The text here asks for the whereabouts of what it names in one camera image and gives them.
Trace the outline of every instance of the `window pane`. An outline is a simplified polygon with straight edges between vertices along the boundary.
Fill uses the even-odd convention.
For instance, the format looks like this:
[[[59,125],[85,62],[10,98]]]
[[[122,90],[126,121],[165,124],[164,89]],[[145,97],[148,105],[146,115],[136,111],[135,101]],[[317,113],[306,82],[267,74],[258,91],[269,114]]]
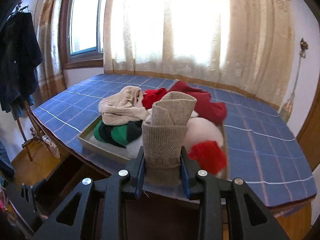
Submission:
[[[97,47],[97,11],[99,0],[73,0],[70,23],[70,50]]]
[[[107,0],[101,0],[100,6],[100,22],[99,22],[99,29],[100,29],[100,48],[101,52],[103,51],[103,22],[104,22],[104,9],[106,7]]]

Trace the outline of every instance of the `silver screw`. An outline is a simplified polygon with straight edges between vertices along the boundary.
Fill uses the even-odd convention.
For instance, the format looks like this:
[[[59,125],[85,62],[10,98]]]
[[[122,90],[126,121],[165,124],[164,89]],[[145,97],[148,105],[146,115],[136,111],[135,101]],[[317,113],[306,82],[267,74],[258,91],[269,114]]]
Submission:
[[[91,183],[91,179],[90,178],[85,178],[82,180],[82,184],[83,185],[89,185]]]
[[[120,176],[127,176],[128,175],[128,171],[127,170],[121,170],[121,171],[119,171],[118,172],[118,174],[120,175]]]
[[[243,184],[243,180],[240,179],[240,178],[236,178],[236,179],[235,179],[235,183],[236,183],[237,185],[242,185],[242,184]]]
[[[205,176],[208,175],[208,173],[207,173],[207,171],[205,171],[205,170],[199,170],[199,171],[198,171],[198,175],[199,175],[199,176],[202,176],[202,177],[205,177]]]

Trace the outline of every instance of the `blue plaid tablecloth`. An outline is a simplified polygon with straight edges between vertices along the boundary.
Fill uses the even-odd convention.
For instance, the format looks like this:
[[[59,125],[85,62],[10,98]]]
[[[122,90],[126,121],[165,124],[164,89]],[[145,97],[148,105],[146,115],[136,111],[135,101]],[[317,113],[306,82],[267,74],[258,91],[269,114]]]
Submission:
[[[112,174],[124,168],[124,165],[83,148],[77,137],[100,115],[98,103],[128,85],[146,90],[169,88],[173,82],[145,76],[100,74],[68,88],[33,112],[68,147]],[[224,128],[230,179],[244,179],[270,207],[316,194],[316,184],[308,162],[297,140],[274,109],[237,93],[189,85],[209,91],[212,101],[226,103],[228,116]],[[181,185],[156,187],[145,183],[144,189],[185,199]]]

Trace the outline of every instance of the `curtain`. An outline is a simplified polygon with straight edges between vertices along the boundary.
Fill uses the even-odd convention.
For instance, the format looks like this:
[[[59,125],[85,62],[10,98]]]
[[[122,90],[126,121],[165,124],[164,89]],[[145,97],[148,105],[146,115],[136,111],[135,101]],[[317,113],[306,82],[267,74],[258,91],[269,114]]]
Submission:
[[[107,0],[104,70],[237,87],[280,105],[290,77],[290,0]]]
[[[61,2],[62,0],[44,0],[36,25],[37,39],[44,58],[37,68],[43,102],[66,89],[58,50]]]

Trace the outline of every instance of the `dark red cloth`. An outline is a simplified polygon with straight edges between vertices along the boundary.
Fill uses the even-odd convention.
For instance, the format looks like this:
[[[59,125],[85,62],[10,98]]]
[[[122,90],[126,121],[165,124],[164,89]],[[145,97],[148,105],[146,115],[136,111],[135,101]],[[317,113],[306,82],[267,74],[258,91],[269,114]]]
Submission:
[[[142,105],[144,108],[150,109],[152,108],[152,105],[154,102],[159,101],[168,92],[165,88],[159,88],[159,89],[148,89],[145,91],[145,93],[146,94],[143,96],[143,99],[142,99]]]
[[[188,156],[196,160],[201,169],[213,175],[227,167],[227,157],[216,141],[204,141],[193,145]]]
[[[197,99],[195,111],[199,117],[203,117],[213,122],[216,125],[221,125],[222,121],[227,116],[226,104],[223,102],[210,102],[210,93],[204,92],[201,89],[189,87],[185,82],[177,81],[169,90],[179,91],[193,96]]]

